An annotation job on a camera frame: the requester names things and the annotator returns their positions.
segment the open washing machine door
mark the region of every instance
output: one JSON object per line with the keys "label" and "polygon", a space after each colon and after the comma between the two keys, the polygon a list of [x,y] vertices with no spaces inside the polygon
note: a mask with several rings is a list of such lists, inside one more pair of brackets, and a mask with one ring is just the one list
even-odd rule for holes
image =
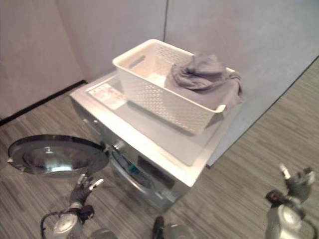
{"label": "open washing machine door", "polygon": [[51,178],[92,175],[109,162],[108,152],[102,146],[67,135],[19,139],[9,147],[8,155],[8,163],[21,172]]}

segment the basket handle hole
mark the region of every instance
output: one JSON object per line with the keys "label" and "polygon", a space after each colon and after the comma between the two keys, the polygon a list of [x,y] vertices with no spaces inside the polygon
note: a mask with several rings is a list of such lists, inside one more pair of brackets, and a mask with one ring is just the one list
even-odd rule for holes
{"label": "basket handle hole", "polygon": [[130,65],[129,65],[129,69],[132,69],[133,67],[137,66],[138,64],[140,64],[142,61],[145,60],[145,55],[141,56],[140,58],[138,58],[137,60],[133,61]]}

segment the baseboard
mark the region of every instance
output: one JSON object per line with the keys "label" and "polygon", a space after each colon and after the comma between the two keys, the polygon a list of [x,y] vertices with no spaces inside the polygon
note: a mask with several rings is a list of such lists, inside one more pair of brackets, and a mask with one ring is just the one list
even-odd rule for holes
{"label": "baseboard", "polygon": [[76,87],[79,87],[79,86],[81,86],[81,85],[83,85],[83,84],[87,84],[87,81],[86,81],[86,80],[81,80],[81,81],[79,81],[79,82],[77,82],[77,83],[75,83],[75,84],[73,84],[73,85],[71,85],[71,86],[69,86],[69,87],[67,87],[67,88],[65,88],[65,89],[63,89],[63,90],[57,92],[57,93],[54,93],[54,94],[51,95],[51,96],[48,96],[47,98],[45,98],[45,99],[43,99],[43,100],[40,100],[40,101],[38,101],[38,102],[32,104],[31,106],[28,106],[28,107],[26,107],[26,108],[24,108],[24,109],[18,111],[17,113],[15,113],[15,114],[13,114],[13,115],[7,117],[7,118],[0,119],[0,126],[2,126],[2,125],[4,125],[5,123],[8,123],[8,122],[10,122],[10,121],[12,121],[12,120],[18,118],[19,116],[21,116],[21,115],[23,115],[23,114],[25,114],[25,113],[31,111],[32,109],[34,109],[34,108],[36,108],[36,107],[38,107],[38,106],[40,106],[40,105],[42,105],[42,104],[45,104],[46,102],[48,102],[48,101],[50,101],[50,100],[53,100],[54,98],[56,98],[56,97],[58,97],[58,96],[61,96],[61,95],[63,95],[64,93],[66,93],[66,92],[68,92],[68,91],[70,91],[70,90],[72,90],[72,89],[74,89],[74,88],[76,88]]}

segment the label on washing machine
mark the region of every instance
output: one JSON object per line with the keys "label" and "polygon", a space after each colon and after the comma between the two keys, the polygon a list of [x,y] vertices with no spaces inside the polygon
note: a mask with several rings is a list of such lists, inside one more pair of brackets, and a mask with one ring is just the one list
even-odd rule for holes
{"label": "label on washing machine", "polygon": [[116,110],[127,102],[125,96],[121,92],[106,83],[99,85],[88,93],[94,99],[112,110]]}

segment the plastic basket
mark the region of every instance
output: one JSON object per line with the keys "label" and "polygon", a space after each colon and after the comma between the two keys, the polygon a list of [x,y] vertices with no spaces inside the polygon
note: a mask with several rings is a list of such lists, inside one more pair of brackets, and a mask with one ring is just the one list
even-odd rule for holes
{"label": "plastic basket", "polygon": [[118,56],[113,64],[128,100],[193,134],[201,134],[226,106],[211,110],[164,87],[172,65],[185,65],[192,55],[152,39]]}

